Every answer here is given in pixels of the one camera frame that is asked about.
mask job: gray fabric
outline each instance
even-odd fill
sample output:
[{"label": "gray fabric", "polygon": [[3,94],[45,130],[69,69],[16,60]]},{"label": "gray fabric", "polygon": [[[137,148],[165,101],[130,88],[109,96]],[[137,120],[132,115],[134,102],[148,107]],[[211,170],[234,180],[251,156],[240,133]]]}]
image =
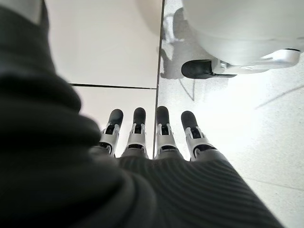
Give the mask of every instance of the gray fabric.
[{"label": "gray fabric", "polygon": [[156,159],[165,159],[165,158],[176,158],[176,159],[184,159],[178,149],[167,149],[161,150],[159,154],[155,156]]},{"label": "gray fabric", "polygon": [[146,157],[146,154],[144,153],[143,149],[139,149],[139,148],[127,148],[123,154],[122,157],[126,157],[126,156],[136,156],[136,157]]},{"label": "gray fabric", "polygon": [[200,152],[192,162],[227,161],[226,157],[218,150],[206,150]]}]

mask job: black wheel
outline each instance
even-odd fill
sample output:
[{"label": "black wheel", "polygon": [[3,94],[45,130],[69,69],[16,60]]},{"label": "black wheel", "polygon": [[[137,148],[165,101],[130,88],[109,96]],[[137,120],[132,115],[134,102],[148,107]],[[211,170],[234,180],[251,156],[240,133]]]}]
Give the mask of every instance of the black wheel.
[{"label": "black wheel", "polygon": [[214,74],[211,68],[210,59],[191,60],[184,63],[181,73],[191,79],[208,79],[211,77],[234,77],[236,75]]}]

